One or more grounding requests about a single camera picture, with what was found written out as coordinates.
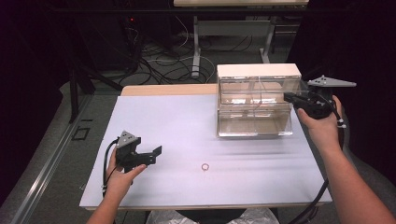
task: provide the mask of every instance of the hand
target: hand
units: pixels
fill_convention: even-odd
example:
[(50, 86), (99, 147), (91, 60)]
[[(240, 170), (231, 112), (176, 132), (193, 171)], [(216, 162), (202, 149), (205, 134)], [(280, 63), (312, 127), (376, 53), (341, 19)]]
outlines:
[(142, 164), (126, 174), (122, 173), (123, 168), (116, 167), (116, 149), (114, 148), (106, 170), (107, 178), (110, 176), (107, 181), (106, 197), (121, 201), (128, 192), (129, 187), (131, 187), (134, 178), (142, 173), (146, 167), (146, 165)]
[[(337, 112), (341, 116), (341, 102), (336, 96), (333, 99), (336, 103)], [(337, 118), (334, 113), (331, 113), (325, 119), (312, 119), (301, 108), (297, 110), (297, 113), (301, 122), (308, 127), (309, 135), (320, 152), (339, 148)]]

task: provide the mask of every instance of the clear acrylic box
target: clear acrylic box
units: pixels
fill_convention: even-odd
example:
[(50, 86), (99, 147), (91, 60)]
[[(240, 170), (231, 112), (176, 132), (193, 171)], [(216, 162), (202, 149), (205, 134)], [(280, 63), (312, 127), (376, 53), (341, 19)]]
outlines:
[(264, 137), (292, 134), (292, 105), (284, 92), (300, 90), (295, 64), (218, 65), (218, 136)]

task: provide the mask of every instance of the white table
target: white table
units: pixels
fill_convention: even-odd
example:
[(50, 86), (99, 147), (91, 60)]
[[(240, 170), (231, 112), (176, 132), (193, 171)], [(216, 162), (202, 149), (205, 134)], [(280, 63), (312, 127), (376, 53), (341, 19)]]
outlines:
[[(124, 130), (142, 137), (137, 152), (163, 146), (163, 154), (135, 179), (120, 209), (278, 207), (312, 202), (323, 178), (295, 113), (291, 113), (293, 135), (265, 140), (218, 139), (216, 87), (125, 88), (80, 206), (95, 209), (102, 201), (104, 154)], [(209, 165), (207, 171), (202, 169), (204, 163)], [(326, 191), (319, 203), (331, 200)]]
[[(306, 6), (309, 0), (175, 0), (175, 7), (281, 7)], [(201, 49), (200, 35), (252, 35), (265, 36), (264, 47), (260, 49), (263, 63), (269, 63), (268, 52), (276, 26), (276, 17), (270, 21), (198, 21), (193, 17), (194, 57), (192, 77), (199, 76)]]

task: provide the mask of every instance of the dark background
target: dark background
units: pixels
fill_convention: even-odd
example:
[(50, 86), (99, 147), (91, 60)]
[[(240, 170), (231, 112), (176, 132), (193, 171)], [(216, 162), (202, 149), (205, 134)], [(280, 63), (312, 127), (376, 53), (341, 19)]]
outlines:
[[(63, 1), (52, 4), (68, 7)], [(2, 203), (35, 153), (62, 101), (59, 88), (69, 79), (69, 63), (35, 1), (7, 0), (1, 5)], [(349, 118), (350, 148), (395, 184), (392, 115), (396, 109), (393, 93), (396, 22), (390, 6), (390, 1), (311, 0), (309, 7), (351, 7), (354, 13), (343, 18), (304, 18), (288, 63), (297, 64), (303, 79), (326, 75), (358, 83), (355, 88), (335, 90)], [(110, 27), (118, 27), (93, 21), (104, 34)], [(120, 55), (106, 57), (108, 50), (97, 46), (106, 48), (108, 44), (94, 37), (95, 31), (88, 30), (88, 23), (76, 23), (69, 18), (61, 20), (61, 24), (74, 56), (84, 64), (94, 69), (130, 66), (130, 61)], [(130, 53), (117, 30), (108, 31), (111, 45)]]

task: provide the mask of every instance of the metal ring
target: metal ring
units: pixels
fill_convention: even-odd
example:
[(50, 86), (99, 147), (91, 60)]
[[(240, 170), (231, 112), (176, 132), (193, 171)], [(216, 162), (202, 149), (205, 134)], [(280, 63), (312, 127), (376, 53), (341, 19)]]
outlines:
[(208, 171), (209, 170), (209, 164), (204, 163), (204, 164), (202, 164), (201, 168), (202, 168), (203, 171)]

